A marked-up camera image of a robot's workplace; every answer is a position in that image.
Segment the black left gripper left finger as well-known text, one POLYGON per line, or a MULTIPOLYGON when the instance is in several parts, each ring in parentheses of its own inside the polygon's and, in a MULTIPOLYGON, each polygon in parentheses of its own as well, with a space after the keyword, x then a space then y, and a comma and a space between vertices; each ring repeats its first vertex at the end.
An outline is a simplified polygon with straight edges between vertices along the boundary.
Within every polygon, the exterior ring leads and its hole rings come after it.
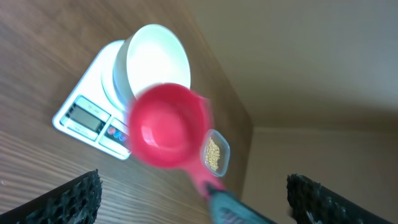
POLYGON ((1 224, 93 224, 101 195, 96 169, 3 213, 1 224))

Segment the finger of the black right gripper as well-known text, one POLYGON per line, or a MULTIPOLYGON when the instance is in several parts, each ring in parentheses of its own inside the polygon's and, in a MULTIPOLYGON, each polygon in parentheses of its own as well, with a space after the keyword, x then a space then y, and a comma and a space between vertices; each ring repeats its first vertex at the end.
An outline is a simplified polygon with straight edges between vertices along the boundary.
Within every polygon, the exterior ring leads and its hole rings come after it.
POLYGON ((227 190, 206 183, 208 208, 215 224, 275 224, 274 221, 248 207, 227 190))

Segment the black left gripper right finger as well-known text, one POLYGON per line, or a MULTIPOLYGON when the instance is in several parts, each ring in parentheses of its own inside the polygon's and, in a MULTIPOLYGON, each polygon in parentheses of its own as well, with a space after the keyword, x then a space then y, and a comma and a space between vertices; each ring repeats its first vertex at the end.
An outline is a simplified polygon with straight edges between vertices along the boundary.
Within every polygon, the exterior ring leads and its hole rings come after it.
POLYGON ((391 224, 304 175, 287 177, 287 200, 298 224, 391 224))

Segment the pink measuring scoop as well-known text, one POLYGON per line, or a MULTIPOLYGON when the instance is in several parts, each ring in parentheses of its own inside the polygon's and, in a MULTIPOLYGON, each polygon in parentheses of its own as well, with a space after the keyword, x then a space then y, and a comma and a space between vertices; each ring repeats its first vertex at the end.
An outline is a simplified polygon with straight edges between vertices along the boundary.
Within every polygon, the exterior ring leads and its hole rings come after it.
POLYGON ((131 153, 141 162, 183 170, 205 199, 210 189, 225 189, 202 161, 202 147, 213 127, 206 98, 174 83, 152 86, 132 104, 127 126, 131 153))

